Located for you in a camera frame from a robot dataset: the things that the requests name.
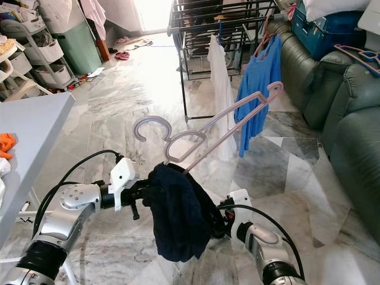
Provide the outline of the navy garment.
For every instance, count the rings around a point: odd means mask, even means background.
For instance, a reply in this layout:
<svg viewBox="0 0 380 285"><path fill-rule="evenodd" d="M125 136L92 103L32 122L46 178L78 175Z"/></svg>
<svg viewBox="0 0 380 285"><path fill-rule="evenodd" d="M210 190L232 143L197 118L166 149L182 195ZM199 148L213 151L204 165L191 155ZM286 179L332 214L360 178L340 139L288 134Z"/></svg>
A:
<svg viewBox="0 0 380 285"><path fill-rule="evenodd" d="M159 187L146 192L144 205L152 212L160 256L173 262L200 258L211 238L224 236L223 215L181 166L159 163L148 181Z"/></svg>

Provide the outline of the white shirt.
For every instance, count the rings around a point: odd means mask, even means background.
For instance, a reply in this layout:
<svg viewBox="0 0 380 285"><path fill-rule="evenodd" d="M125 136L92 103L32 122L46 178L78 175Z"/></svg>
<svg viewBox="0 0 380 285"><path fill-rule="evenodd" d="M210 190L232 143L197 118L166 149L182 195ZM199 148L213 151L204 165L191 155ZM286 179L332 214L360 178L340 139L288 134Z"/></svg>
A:
<svg viewBox="0 0 380 285"><path fill-rule="evenodd" d="M211 83L214 87L216 114L233 105L233 88L226 69L225 52L219 44L219 38L212 34L208 46L207 60L211 66ZM219 147L217 154L220 160L228 161L233 158L237 145L233 137L226 138Z"/></svg>
<svg viewBox="0 0 380 285"><path fill-rule="evenodd" d="M5 193L5 182L3 177L10 173L11 171L11 163L5 157L0 158L0 198L3 199L4 193Z"/></svg>

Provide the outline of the red brown hanger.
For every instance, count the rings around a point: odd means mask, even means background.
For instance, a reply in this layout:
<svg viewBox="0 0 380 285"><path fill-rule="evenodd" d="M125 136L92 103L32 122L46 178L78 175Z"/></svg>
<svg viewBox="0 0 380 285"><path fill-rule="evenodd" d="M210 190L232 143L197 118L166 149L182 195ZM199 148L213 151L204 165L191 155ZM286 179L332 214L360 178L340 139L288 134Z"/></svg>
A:
<svg viewBox="0 0 380 285"><path fill-rule="evenodd" d="M253 55L258 55L259 52L261 51L261 49L263 49L264 47L266 47L266 44L274 36L274 33L270 33L270 31L268 30L268 23L269 23L271 17L273 17L273 15L268 15L264 19L264 25L263 25L263 28L262 28L262 30L264 32L264 35L263 35L261 43L258 44L257 48L253 52Z"/></svg>

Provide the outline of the dusty pink hanger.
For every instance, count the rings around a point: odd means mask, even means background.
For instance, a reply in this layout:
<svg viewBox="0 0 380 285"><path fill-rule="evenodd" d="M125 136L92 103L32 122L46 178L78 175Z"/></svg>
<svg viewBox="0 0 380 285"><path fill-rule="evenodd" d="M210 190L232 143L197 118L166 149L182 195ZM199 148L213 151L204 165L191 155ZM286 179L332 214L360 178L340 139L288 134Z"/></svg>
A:
<svg viewBox="0 0 380 285"><path fill-rule="evenodd" d="M380 65L378 65L377 62L365 62L359 55L359 52L365 50L347 45L334 45L334 48L340 50L340 52L345 53L346 55L351 57L351 59L363 65L363 67L366 68L366 70L369 71L369 73L371 73L372 75L376 76L377 78L380 78Z"/></svg>

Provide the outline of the light blue folding table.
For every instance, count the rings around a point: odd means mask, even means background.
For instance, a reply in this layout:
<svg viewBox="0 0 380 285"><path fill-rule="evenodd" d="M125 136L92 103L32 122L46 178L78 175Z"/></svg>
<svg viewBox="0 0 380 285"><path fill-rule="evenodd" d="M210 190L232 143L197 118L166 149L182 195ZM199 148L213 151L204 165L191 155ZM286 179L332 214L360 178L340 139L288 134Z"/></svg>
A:
<svg viewBox="0 0 380 285"><path fill-rule="evenodd" d="M27 199L36 200L33 185L73 104L69 92L1 103L0 132L13 135L16 144L10 151L11 171L4 176L0 247L5 246Z"/></svg>

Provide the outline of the orange cloth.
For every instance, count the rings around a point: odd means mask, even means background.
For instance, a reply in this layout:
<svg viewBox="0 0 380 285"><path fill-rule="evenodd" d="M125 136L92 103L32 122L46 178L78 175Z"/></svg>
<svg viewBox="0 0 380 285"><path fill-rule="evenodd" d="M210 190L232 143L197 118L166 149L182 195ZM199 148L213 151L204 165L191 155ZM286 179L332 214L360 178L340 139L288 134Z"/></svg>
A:
<svg viewBox="0 0 380 285"><path fill-rule="evenodd" d="M0 133L0 157L11 160L12 154L9 150L16 144L16 139L9 133Z"/></svg>

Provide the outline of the blue shirt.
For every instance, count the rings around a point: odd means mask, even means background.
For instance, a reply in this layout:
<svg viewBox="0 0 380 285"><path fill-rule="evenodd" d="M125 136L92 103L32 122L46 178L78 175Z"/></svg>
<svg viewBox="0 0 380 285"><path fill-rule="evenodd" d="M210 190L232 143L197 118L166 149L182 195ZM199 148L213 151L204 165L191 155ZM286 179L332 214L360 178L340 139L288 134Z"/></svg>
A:
<svg viewBox="0 0 380 285"><path fill-rule="evenodd" d="M250 57L239 84L237 100L256 91L262 92L264 97L269 97L268 85L275 81L281 81L281 46L281 38L275 34L269 39L268 46L262 47L256 55ZM239 157L243 157L249 149L250 139L259 135L263 130L267 114L268 107L264 107L249 122L242 125Z"/></svg>

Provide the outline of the dark green sofa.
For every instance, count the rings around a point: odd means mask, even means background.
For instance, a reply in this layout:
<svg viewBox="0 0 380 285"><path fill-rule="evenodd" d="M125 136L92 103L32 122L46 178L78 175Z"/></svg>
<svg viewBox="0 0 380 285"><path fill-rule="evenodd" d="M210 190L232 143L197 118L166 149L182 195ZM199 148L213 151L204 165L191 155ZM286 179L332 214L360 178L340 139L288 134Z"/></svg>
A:
<svg viewBox="0 0 380 285"><path fill-rule="evenodd" d="M268 31L282 41L285 92L306 124L321 132L331 176L380 243L380 78L344 52L314 59L288 21L270 21Z"/></svg>

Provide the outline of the green bin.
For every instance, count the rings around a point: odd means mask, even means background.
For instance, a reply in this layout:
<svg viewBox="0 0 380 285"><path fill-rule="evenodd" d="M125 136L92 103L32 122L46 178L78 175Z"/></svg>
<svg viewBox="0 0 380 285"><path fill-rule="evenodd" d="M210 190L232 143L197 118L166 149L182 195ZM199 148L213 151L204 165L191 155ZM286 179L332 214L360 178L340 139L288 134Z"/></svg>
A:
<svg viewBox="0 0 380 285"><path fill-rule="evenodd" d="M87 21L53 36L59 41L65 60L74 74L90 74L102 65Z"/></svg>

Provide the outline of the white high chair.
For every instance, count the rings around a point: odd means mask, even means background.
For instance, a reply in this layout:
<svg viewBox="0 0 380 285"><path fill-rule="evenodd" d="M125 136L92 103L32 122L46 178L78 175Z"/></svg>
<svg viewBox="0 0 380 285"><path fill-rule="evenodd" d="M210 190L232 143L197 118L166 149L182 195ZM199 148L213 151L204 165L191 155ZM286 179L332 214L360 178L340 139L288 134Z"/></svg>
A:
<svg viewBox="0 0 380 285"><path fill-rule="evenodd" d="M7 38L7 36L0 35L0 40L2 38L10 39L10 38ZM16 45L17 45L17 50L13 54L16 54L18 50L21 50L21 51L25 50L24 46L22 46L21 44L16 43ZM12 65L10 57L11 55L8 57L8 59L4 59L4 60L1 60L1 57L0 57L0 69L1 69L0 80L6 81L8 80L8 78L11 78L10 79L11 87L12 87L12 90L14 90L11 97L8 97L7 99L5 99L6 101L22 99L24 95L28 92L28 90L32 90L33 88L39 89L43 94L52 94L45 87L40 86L40 84L36 83L32 79L27 78L24 74L20 73L19 71L14 70L14 66Z"/></svg>

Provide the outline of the white storage trolley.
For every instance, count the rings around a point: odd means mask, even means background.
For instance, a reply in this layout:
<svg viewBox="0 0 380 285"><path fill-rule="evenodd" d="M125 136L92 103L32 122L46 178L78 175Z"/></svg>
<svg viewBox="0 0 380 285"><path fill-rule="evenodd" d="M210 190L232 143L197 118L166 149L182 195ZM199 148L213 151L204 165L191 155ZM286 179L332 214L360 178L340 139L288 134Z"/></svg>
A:
<svg viewBox="0 0 380 285"><path fill-rule="evenodd" d="M31 65L29 73L40 85L60 90L72 87L75 76L65 60L62 46L49 32L38 11L3 2L0 32L21 43Z"/></svg>

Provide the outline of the black metal drying rack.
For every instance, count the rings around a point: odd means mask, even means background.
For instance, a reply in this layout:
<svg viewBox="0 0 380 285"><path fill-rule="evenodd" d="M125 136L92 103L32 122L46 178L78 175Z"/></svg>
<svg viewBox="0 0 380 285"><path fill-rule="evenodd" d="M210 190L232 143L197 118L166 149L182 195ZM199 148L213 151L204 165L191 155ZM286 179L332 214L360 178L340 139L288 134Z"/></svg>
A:
<svg viewBox="0 0 380 285"><path fill-rule="evenodd" d="M231 76L243 73L244 48L254 49L263 38L264 19L281 11L277 0L173 0L169 11L167 34L173 38L179 58L180 84L209 79L211 71L194 71L193 58L208 54L212 34L218 36L218 21L223 21L220 46L233 52Z"/></svg>

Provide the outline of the pink cloth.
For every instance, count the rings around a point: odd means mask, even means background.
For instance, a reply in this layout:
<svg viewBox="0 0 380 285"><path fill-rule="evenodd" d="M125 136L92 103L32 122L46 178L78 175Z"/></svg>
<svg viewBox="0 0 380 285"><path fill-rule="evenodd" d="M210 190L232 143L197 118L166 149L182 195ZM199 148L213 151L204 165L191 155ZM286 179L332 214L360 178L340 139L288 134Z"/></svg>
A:
<svg viewBox="0 0 380 285"><path fill-rule="evenodd" d="M80 0L80 6L83 10L84 16L93 24L97 30L98 37L100 40L106 40L106 14L102 5L98 3L98 0Z"/></svg>

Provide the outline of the yellow cushion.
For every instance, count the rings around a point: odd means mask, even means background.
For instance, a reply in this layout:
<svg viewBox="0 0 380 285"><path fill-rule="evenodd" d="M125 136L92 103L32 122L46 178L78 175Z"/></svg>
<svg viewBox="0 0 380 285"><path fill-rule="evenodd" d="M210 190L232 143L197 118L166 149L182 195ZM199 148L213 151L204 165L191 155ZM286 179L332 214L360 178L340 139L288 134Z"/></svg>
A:
<svg viewBox="0 0 380 285"><path fill-rule="evenodd" d="M0 57L1 60L8 59L17 50L16 39L2 38L0 40Z"/></svg>

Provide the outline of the blue bag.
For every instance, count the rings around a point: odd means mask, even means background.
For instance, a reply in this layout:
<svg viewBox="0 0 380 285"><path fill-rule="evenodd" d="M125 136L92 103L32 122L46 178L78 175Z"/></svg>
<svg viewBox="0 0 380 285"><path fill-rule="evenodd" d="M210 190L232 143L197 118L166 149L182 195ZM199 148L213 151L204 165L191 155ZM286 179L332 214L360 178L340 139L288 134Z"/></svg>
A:
<svg viewBox="0 0 380 285"><path fill-rule="evenodd" d="M297 2L292 21L292 32L301 44L319 61L334 50L335 45L359 48L365 44L366 33L357 27L363 12L344 11L307 22L306 6Z"/></svg>

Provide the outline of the white pillow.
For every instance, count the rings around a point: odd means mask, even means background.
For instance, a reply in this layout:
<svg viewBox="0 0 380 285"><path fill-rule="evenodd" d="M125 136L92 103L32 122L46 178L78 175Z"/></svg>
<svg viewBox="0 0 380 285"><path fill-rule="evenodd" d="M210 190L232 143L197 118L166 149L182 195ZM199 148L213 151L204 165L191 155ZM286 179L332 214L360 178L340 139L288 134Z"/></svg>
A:
<svg viewBox="0 0 380 285"><path fill-rule="evenodd" d="M306 7L306 20L345 11L364 11L371 0L302 0Z"/></svg>

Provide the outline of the white plastic box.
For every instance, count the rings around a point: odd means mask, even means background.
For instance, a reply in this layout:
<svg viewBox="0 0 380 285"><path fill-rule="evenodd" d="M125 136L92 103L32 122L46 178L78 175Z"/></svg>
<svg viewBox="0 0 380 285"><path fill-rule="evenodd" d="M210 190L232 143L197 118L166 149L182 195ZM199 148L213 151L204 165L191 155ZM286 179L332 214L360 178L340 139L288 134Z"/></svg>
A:
<svg viewBox="0 0 380 285"><path fill-rule="evenodd" d="M371 0L357 27L380 36L380 0Z"/></svg>

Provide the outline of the brown wooden post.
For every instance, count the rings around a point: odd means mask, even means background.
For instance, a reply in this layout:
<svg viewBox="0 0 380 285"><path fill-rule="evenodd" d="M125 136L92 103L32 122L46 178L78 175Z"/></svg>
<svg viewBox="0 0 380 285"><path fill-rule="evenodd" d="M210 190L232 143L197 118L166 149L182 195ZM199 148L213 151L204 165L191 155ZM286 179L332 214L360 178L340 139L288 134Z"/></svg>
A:
<svg viewBox="0 0 380 285"><path fill-rule="evenodd" d="M108 62L110 60L110 53L105 42L101 40L98 36L93 36L95 45L98 48L100 59L102 62Z"/></svg>

